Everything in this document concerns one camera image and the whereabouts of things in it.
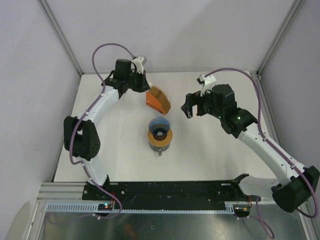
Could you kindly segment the wooden ring dripper stand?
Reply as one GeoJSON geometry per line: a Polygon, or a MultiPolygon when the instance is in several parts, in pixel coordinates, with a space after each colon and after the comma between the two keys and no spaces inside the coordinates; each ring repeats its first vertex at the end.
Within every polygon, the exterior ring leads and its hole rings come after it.
{"type": "Polygon", "coordinates": [[[169,145],[173,139],[173,131],[170,129],[166,134],[161,136],[153,135],[150,131],[147,132],[148,141],[156,147],[165,147],[169,145]]]}

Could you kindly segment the blue ribbed dripper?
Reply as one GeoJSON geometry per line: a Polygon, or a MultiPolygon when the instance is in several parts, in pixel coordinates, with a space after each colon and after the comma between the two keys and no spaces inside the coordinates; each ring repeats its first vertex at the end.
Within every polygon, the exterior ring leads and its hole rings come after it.
{"type": "Polygon", "coordinates": [[[157,135],[158,132],[167,134],[171,129],[170,122],[165,117],[156,117],[152,119],[148,124],[148,130],[153,134],[157,135]]]}

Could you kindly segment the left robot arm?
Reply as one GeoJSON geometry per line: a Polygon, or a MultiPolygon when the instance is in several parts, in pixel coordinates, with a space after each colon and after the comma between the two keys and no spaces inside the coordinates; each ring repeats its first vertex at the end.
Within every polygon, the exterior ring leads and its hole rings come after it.
{"type": "Polygon", "coordinates": [[[98,153],[101,148],[97,127],[109,108],[127,92],[147,92],[151,89],[144,64],[146,58],[118,59],[115,69],[102,79],[102,90],[87,109],[63,121],[64,148],[69,152],[73,165],[81,165],[89,182],[95,185],[93,194],[100,200],[110,196],[111,188],[105,184],[108,174],[104,171],[98,153]]]}

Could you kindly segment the glass coffee server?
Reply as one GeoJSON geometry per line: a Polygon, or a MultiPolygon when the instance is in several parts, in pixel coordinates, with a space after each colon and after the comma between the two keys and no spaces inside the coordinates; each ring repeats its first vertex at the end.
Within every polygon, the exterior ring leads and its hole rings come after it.
{"type": "Polygon", "coordinates": [[[169,144],[167,144],[167,145],[165,145],[165,146],[155,146],[154,144],[149,143],[150,148],[151,148],[155,153],[157,153],[157,155],[158,155],[159,157],[161,157],[161,156],[163,155],[163,152],[165,152],[165,151],[167,151],[167,150],[169,149],[170,145],[171,145],[171,144],[169,143],[169,144]]]}

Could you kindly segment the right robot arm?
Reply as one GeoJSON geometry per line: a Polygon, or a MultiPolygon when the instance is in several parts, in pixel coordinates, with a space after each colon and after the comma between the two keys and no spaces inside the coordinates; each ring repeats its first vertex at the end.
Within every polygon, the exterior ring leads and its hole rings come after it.
{"type": "Polygon", "coordinates": [[[293,159],[272,138],[262,131],[258,120],[246,109],[240,108],[235,93],[228,84],[212,89],[188,93],[181,106],[187,118],[209,114],[220,121],[223,130],[247,145],[269,167],[274,179],[242,174],[230,188],[231,196],[242,201],[248,195],[272,199],[285,212],[292,213],[312,197],[320,178],[319,170],[306,167],[293,159]]]}

